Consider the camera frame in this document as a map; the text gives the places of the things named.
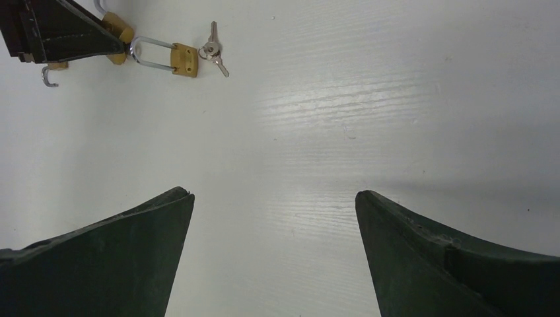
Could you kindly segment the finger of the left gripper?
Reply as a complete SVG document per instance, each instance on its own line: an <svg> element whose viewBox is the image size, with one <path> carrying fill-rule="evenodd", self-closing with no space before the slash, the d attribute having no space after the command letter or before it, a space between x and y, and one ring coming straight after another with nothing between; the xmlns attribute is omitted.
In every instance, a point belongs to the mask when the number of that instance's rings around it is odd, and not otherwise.
<svg viewBox="0 0 560 317"><path fill-rule="evenodd" d="M124 52L124 43L75 1L18 1L17 57L61 63Z"/></svg>
<svg viewBox="0 0 560 317"><path fill-rule="evenodd" d="M11 57L23 63L43 63L38 50L34 13L26 1L1 1L1 33Z"/></svg>

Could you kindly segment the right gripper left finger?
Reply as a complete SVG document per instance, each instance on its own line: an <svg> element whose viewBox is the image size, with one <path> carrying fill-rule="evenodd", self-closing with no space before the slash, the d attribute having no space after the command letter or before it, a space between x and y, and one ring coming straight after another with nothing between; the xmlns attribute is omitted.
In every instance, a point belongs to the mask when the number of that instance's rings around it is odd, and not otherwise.
<svg viewBox="0 0 560 317"><path fill-rule="evenodd" d="M1 251L2 316L164 316L194 208L175 187L137 207Z"/></svg>

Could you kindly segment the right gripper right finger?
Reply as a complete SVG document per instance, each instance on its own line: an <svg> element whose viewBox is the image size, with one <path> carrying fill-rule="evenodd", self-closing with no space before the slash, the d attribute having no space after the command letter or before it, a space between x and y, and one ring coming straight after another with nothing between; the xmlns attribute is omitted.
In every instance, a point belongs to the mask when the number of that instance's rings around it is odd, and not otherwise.
<svg viewBox="0 0 560 317"><path fill-rule="evenodd" d="M471 236L374 191L355 210L382 316L558 316L559 258Z"/></svg>

